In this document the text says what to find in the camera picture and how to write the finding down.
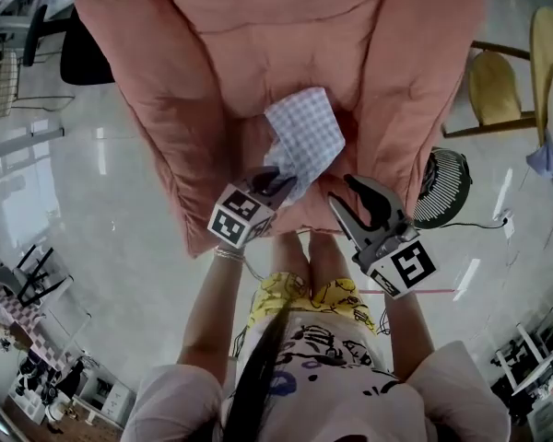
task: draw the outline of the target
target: tiled floor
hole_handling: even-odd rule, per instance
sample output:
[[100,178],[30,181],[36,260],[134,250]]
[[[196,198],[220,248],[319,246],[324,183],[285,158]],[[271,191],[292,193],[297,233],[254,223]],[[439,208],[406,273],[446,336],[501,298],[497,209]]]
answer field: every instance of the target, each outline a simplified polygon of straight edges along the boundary
[[[487,23],[478,36],[527,48],[531,16],[543,5],[553,6],[553,0],[488,0]],[[21,87],[33,94],[75,93],[61,120],[57,114],[45,121],[45,112],[17,110],[0,127],[1,140],[32,124],[35,130],[58,123],[66,129],[65,138],[0,161],[0,257],[14,265],[32,243],[53,246],[57,261],[76,280],[55,315],[72,329],[81,321],[78,307],[88,309],[93,319],[78,342],[135,388],[147,367],[176,358],[210,256],[186,258],[149,153],[117,88],[66,86],[58,62],[54,57],[24,69]],[[524,107],[530,109],[527,64],[512,63]],[[449,130],[474,121],[466,93],[460,93]],[[524,162],[536,147],[535,130],[439,144],[464,153],[474,178],[456,220],[488,224],[496,208],[514,214],[510,240],[502,230],[477,228],[425,234],[441,266],[435,283],[427,286],[455,288],[472,260],[479,260],[467,292],[457,301],[450,294],[420,299],[434,341],[464,340],[484,374],[494,378],[488,359],[495,345],[510,339],[517,322],[535,320],[553,306],[553,192]],[[505,199],[497,207],[502,187]],[[340,243],[350,257],[350,244],[345,239]],[[261,239],[247,251],[260,274],[268,271],[269,245]],[[352,270],[366,286],[358,269]],[[238,329],[255,286],[244,273]],[[378,317],[382,298],[366,299]],[[382,337],[381,345],[389,357],[388,338]]]

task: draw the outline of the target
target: woman's arm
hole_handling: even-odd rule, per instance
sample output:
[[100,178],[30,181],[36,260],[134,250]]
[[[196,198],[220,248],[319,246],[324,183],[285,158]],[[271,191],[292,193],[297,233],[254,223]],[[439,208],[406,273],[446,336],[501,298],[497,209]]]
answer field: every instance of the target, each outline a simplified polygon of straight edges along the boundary
[[[219,249],[243,257],[243,250],[227,244]],[[207,370],[221,385],[228,366],[241,267],[242,261],[215,255],[191,310],[178,358],[179,364]]]
[[385,307],[391,331],[394,373],[398,378],[407,380],[434,352],[434,345],[414,293],[398,299],[385,295]]

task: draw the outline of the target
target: blue and white gingham fabric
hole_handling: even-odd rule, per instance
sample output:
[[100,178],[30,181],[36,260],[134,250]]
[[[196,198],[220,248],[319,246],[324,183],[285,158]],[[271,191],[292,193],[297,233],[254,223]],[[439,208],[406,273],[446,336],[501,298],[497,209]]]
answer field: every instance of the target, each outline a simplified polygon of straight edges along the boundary
[[265,165],[279,167],[280,179],[297,176],[287,198],[291,204],[340,154],[344,136],[321,87],[290,95],[268,107],[265,115],[278,136],[265,155]]

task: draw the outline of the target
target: pink armchair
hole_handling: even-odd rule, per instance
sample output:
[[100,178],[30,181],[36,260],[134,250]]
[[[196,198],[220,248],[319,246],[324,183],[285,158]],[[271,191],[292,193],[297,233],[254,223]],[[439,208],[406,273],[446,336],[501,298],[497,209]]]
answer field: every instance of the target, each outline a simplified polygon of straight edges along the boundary
[[262,164],[264,109],[325,87],[347,146],[271,234],[338,231],[325,195],[373,177],[413,212],[483,0],[76,0],[183,224],[189,253],[227,182]]

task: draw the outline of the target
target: yellow shorts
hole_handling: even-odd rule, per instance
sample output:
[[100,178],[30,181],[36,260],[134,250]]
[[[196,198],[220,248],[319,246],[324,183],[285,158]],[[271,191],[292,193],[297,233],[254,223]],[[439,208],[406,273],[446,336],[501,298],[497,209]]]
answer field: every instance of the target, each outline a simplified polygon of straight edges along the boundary
[[266,316],[277,314],[290,300],[292,311],[339,314],[364,324],[376,334],[369,307],[360,299],[352,280],[334,280],[310,298],[310,288],[294,273],[271,273],[263,280],[254,297],[248,328]]

